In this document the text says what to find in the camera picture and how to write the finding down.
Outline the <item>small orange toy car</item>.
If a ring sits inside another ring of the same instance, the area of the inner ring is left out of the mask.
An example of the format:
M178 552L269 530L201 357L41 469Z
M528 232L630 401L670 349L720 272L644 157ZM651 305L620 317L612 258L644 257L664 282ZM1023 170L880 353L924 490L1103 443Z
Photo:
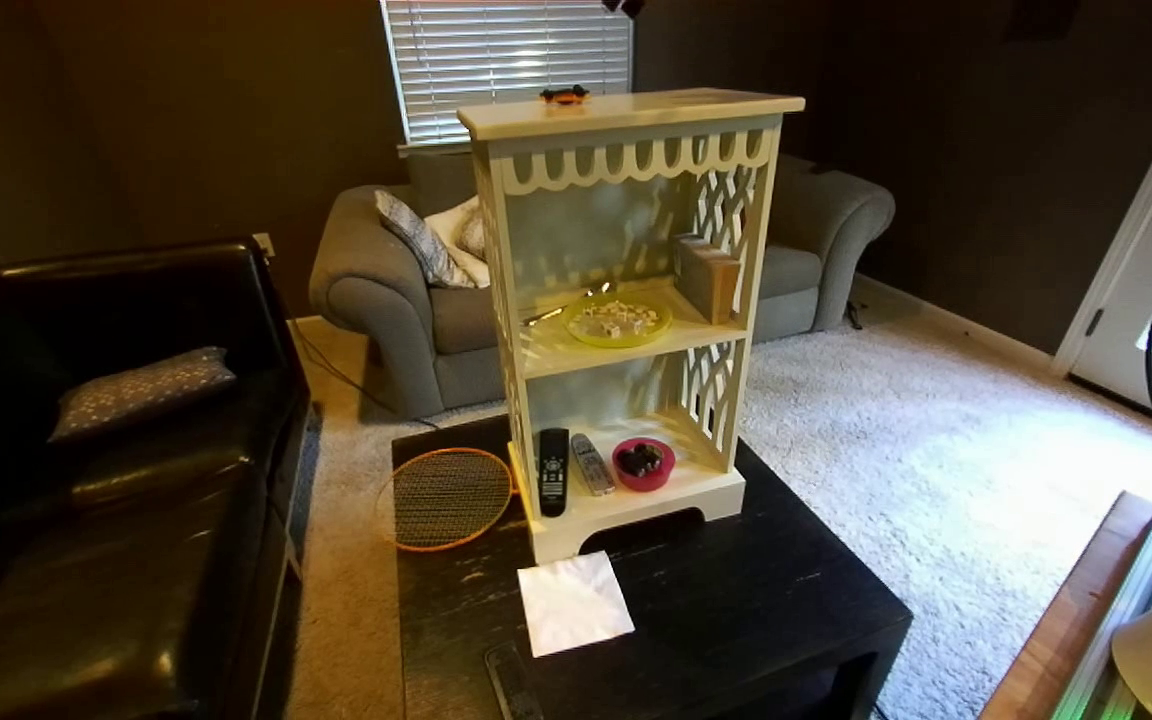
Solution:
M541 86L546 105L568 106L568 105L584 105L587 86L584 84L568 84L568 86Z

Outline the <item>black remote control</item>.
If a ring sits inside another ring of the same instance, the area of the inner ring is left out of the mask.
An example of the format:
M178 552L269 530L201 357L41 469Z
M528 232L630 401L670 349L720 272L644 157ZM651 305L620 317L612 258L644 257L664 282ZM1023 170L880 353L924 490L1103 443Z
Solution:
M568 429L541 429L541 513L559 514L568 503Z

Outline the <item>grey remote control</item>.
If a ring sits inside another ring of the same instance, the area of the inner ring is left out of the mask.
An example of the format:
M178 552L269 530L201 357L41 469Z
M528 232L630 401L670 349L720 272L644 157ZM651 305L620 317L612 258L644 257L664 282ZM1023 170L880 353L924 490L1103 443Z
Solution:
M612 489L612 470L607 470L599 449L584 431L568 437L568 459L574 459L574 469L584 475L584 485L594 490L607 490Z

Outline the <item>red bowl with dark contents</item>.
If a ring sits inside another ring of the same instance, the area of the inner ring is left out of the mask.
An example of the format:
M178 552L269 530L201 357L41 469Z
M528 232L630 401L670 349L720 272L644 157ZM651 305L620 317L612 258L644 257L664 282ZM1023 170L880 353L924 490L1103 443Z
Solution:
M670 485L675 455L664 441L631 437L612 449L612 470L631 490L658 490Z

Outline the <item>cream wooden shelf unit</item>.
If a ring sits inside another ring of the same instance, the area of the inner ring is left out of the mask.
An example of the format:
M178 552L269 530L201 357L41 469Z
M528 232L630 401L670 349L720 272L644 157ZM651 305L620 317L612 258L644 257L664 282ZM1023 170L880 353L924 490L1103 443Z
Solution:
M565 559L597 530L674 513L723 519L743 507L735 418L780 159L799 105L740 86L587 95L584 105L474 105L478 194L487 221L491 310L507 395L507 455L532 557ZM675 286L685 242L735 258L735 317L706 319ZM644 299L664 326L635 349L587 349L565 333L594 295ZM664 489L568 481L559 514L541 513L541 429L584 431L599 455L664 441Z

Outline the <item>small brown box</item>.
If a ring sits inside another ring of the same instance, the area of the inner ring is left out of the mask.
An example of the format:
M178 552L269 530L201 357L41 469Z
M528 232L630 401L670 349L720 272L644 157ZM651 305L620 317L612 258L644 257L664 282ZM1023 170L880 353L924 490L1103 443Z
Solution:
M728 252L685 242L675 257L675 286L714 325L728 325L735 317L735 258Z

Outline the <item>white pillow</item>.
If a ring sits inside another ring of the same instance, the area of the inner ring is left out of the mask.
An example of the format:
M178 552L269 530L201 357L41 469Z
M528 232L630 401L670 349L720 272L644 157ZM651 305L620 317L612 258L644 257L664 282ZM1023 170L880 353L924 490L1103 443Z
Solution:
M444 242L454 266L444 272L444 279L454 286L487 286L491 272L487 272L487 222L483 222L483 206L480 201L463 201L456 206L432 210L430 226L438 232L438 239Z

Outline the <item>orange rimmed mesh strainer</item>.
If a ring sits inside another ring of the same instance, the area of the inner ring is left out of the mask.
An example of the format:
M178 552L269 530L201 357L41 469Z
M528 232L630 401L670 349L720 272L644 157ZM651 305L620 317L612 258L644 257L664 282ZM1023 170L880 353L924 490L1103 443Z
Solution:
M483 449L432 449L393 470L393 503L399 552L448 552L507 513L513 469Z

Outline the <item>striped throw pillow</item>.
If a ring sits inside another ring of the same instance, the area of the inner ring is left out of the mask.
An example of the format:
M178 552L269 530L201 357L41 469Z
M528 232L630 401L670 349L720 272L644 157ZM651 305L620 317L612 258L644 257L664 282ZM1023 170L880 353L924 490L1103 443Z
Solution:
M397 232L418 257L430 282L474 286L474 272L454 257L438 226L430 226L399 194L372 194L390 232Z

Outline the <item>white paper sheet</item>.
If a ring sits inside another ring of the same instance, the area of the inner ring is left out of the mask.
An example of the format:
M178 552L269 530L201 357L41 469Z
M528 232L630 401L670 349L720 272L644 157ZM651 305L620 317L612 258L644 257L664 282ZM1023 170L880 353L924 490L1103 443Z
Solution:
M631 613L606 552L519 568L532 657L557 657L631 637Z

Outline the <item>black coffee table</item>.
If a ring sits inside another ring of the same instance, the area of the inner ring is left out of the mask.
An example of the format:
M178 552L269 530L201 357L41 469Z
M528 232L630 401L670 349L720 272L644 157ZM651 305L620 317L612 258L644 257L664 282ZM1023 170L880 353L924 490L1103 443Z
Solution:
M524 507L480 539L397 559L403 720L863 720L908 602L747 449L743 507L597 530L631 637L532 659Z

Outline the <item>white window blinds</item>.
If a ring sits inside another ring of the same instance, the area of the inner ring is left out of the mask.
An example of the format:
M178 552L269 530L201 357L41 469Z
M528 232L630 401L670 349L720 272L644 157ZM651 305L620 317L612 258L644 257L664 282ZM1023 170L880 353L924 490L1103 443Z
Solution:
M407 146L460 142L463 105L631 86L631 19L606 0L377 4Z

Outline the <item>grey patterned sofa cushion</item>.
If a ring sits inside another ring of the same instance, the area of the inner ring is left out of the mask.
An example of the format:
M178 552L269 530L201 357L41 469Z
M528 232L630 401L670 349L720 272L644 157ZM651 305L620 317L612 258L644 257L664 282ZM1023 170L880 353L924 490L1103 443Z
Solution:
M60 395L53 443L97 437L178 403L220 393L236 379L220 343L205 343L146 366L85 379Z

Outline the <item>black leather sofa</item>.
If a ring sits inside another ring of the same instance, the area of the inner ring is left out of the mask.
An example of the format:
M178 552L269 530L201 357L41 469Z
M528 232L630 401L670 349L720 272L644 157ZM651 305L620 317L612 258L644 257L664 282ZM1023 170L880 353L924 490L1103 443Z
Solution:
M53 443L69 388L205 343L229 388ZM312 459L257 242L0 266L0 720L282 720Z

